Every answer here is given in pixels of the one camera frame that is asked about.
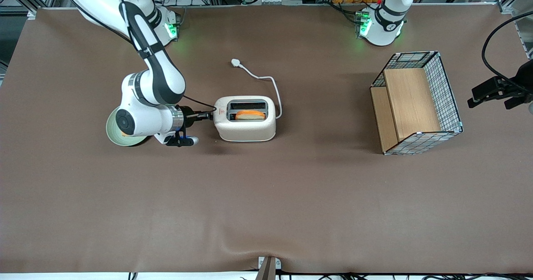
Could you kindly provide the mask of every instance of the electronic equipment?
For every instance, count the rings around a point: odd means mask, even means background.
[[[265,96],[228,96],[215,102],[213,122],[221,139],[234,142],[268,141],[276,135],[276,108]],[[254,111],[256,119],[238,119],[238,114]]]

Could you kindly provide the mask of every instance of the brown table surface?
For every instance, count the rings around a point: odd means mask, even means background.
[[[190,9],[168,53],[205,102],[278,81],[274,140],[115,146],[105,121],[133,48],[74,10],[28,21],[0,89],[0,271],[220,271],[274,255],[290,272],[533,272],[533,117],[468,109],[492,77],[495,5],[416,6],[392,45],[354,39],[330,7]],[[438,50],[465,132],[428,153],[381,155],[369,86],[394,52]],[[526,62],[513,26],[488,60]]]

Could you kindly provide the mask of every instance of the green bowl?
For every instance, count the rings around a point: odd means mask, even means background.
[[[114,142],[118,146],[133,146],[142,142],[146,136],[125,136],[120,128],[118,128],[116,115],[118,107],[114,109],[107,118],[107,123],[105,123],[105,132],[110,141]]]

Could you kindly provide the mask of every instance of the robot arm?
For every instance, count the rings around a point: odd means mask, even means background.
[[[509,78],[493,68],[493,66],[487,61],[485,55],[489,41],[498,30],[513,21],[520,20],[530,15],[533,15],[533,11],[525,12],[506,20],[489,34],[489,37],[487,37],[483,44],[483,48],[481,49],[481,59],[483,60],[483,64],[485,64],[485,66],[487,66],[487,68],[496,76],[472,89],[473,98],[468,100],[468,107],[474,108],[482,102],[487,102],[489,100],[508,99],[504,102],[505,108],[511,109],[518,105],[531,103],[533,101],[533,59],[520,66],[516,75]],[[529,105],[529,112],[533,114],[533,104]]]
[[[122,81],[122,100],[116,113],[118,128],[128,136],[155,136],[169,146],[192,146],[198,142],[197,138],[186,136],[185,129],[209,115],[176,105],[184,96],[185,80],[165,51],[164,44],[172,38],[171,32],[160,27],[167,26],[162,23],[162,11],[152,0],[73,1],[83,9],[82,13],[125,34],[148,66]]]
[[[127,75],[122,81],[122,101],[116,115],[118,128],[129,136],[153,135],[168,146],[196,144],[198,138],[187,136],[185,129],[209,115],[187,106],[175,106],[185,93],[183,75],[139,7],[123,2],[120,13],[148,70]]]
[[[104,24],[111,30],[122,33],[128,37],[126,25],[118,11],[119,4],[122,0],[72,0],[80,8],[82,15],[90,22],[100,25]],[[124,0],[134,3],[141,9],[147,17],[150,26],[154,29],[158,39],[167,45],[170,41],[177,38],[177,26],[179,15],[166,9],[165,7],[156,7],[152,0]]]
[[[383,0],[378,7],[367,7],[369,19],[361,29],[360,35],[378,46],[389,45],[400,35],[403,18],[413,0]]]

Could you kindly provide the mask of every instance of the wooden board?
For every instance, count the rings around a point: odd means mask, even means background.
[[[398,141],[415,132],[441,131],[423,68],[386,69],[384,75]]]
[[[396,127],[392,117],[391,103],[385,87],[370,88],[374,112],[376,114],[377,130],[379,132],[379,141],[381,150],[385,153],[398,143],[396,137]]]

